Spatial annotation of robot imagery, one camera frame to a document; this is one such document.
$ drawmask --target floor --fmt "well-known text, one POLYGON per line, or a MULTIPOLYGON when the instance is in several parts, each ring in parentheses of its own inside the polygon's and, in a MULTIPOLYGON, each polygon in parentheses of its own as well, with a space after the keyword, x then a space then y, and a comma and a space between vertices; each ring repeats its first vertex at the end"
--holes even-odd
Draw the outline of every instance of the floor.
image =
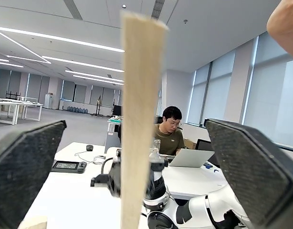
MULTIPOLYGON (((39 108, 30 107, 28 109, 28 117, 37 117, 38 109, 39 108)), ((49 110, 45 108, 42 109, 40 122, 18 119, 17 125, 0 123, 0 139, 5 137, 11 131, 30 129, 41 124, 58 120, 66 120, 67 124, 67 128, 63 133, 58 150, 63 149, 72 142, 82 142, 101 146, 105 145, 108 118, 95 117, 90 116, 89 114, 73 113, 69 111, 49 110)))

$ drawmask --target laptop screen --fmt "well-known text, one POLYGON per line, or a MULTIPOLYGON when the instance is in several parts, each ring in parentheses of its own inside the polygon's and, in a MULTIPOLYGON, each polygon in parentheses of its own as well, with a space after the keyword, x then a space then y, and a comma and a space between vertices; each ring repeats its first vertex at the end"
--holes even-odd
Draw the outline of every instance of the laptop screen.
MULTIPOLYGON (((197 150, 206 150, 206 151, 214 151, 213 148, 212 148, 211 142, 206 141, 206 140, 202 140, 202 139, 197 140, 195 149, 197 149, 197 150)), ((219 163, 218 163, 218 161, 216 159, 215 154, 212 157, 210 157, 208 161, 211 162, 213 165, 219 167, 219 163)))

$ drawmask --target desk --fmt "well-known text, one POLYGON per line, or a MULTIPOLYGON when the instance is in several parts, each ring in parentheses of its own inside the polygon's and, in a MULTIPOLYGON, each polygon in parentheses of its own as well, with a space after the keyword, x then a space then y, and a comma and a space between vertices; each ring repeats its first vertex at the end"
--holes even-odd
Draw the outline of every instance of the desk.
POLYGON ((18 120, 20 106, 23 106, 21 119, 27 119, 27 120, 38 121, 38 122, 40 121, 41 108, 43 107, 43 104, 40 104, 40 103, 33 104, 31 102, 17 101, 17 100, 11 100, 11 99, 0 99, 0 116, 1 116, 1 108, 3 105, 9 106, 8 116, 10 115, 10 107, 14 106, 13 119, 12 119, 12 121, 6 121, 6 120, 0 119, 0 123, 7 123, 7 124, 11 124, 11 125, 16 125, 17 120, 18 120), (38 118, 27 117, 28 106, 38 106, 40 108, 38 118))
POLYGON ((2 105, 14 106, 14 112, 13 112, 12 121, 6 121, 6 120, 1 120, 0 119, 0 123, 16 125, 17 124, 17 119, 18 119, 19 104, 20 104, 20 102, 0 101, 0 116, 1 116, 2 105))
MULTIPOLYGON (((86 150, 83 143, 72 143, 59 151, 55 159, 80 162, 75 153, 86 150)), ((104 146, 93 146, 81 154, 86 160, 103 155, 104 146)), ((101 165, 88 164, 83 174, 50 173, 34 200, 26 219, 47 216, 47 229, 118 229, 121 199, 111 196, 106 187, 90 187, 101 165)), ((148 229, 147 219, 140 218, 139 229, 148 229)))
MULTIPOLYGON (((80 162, 74 154, 85 151, 86 145, 71 143, 59 151, 55 159, 80 162)), ((116 149, 110 148, 106 157, 115 155, 116 149)), ((93 146, 93 151, 82 153, 80 157, 92 161, 98 155, 104 155, 104 146, 93 146)), ((105 173, 110 170, 111 163, 105 164, 105 173)), ((121 200, 113 198, 106 187, 90 187, 91 178, 100 172, 101 165, 90 163, 83 174, 50 173, 26 218, 46 216, 47 229, 120 228, 121 200)), ((168 167, 163 176, 171 194, 177 198, 190 199, 227 184, 221 171, 214 173, 206 168, 168 167)), ((147 219, 141 216, 139 229, 147 228, 147 219)))
MULTIPOLYGON (((107 156, 115 155, 118 148, 108 149, 107 156)), ((105 164, 105 172, 110 169, 112 162, 105 164)), ((179 199, 208 194, 228 184, 220 168, 213 166, 210 169, 188 167, 166 167, 162 172, 164 183, 169 188, 171 195, 179 199)))

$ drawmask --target olive green t-shirt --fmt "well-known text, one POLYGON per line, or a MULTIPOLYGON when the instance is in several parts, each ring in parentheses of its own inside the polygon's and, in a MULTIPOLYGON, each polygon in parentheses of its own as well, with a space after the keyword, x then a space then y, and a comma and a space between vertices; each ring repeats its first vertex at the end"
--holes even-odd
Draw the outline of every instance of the olive green t-shirt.
POLYGON ((160 154, 176 155, 176 150, 184 148, 184 141, 180 129, 176 129, 173 133, 164 134, 159 130, 159 125, 155 125, 154 138, 160 139, 160 154))

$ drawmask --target man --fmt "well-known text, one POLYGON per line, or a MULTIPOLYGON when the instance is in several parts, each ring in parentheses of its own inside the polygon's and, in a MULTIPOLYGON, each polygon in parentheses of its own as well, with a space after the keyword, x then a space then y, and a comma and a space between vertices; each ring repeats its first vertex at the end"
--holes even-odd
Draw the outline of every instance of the man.
POLYGON ((267 30, 293 56, 293 0, 281 0, 268 20, 267 30))
POLYGON ((176 155, 184 148, 182 132, 179 127, 182 119, 181 111, 175 106, 167 107, 163 112, 163 122, 155 125, 156 139, 160 139, 160 154, 176 155))

